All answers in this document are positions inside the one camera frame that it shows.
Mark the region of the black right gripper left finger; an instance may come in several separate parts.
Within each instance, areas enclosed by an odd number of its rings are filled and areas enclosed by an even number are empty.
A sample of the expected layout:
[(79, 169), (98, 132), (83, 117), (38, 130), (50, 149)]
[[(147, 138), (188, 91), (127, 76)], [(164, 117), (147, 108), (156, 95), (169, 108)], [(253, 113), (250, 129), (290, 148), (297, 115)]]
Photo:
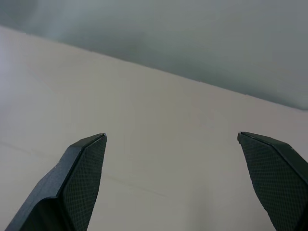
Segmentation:
[(59, 162), (36, 184), (8, 231), (85, 231), (99, 192), (107, 136), (70, 145)]

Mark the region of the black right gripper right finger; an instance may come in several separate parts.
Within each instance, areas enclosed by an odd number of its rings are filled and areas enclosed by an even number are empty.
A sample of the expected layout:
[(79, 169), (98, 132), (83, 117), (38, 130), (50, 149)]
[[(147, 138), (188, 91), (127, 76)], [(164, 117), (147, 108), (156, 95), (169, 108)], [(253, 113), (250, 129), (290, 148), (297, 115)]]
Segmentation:
[(254, 191), (275, 230), (308, 229), (308, 163), (289, 144), (239, 132)]

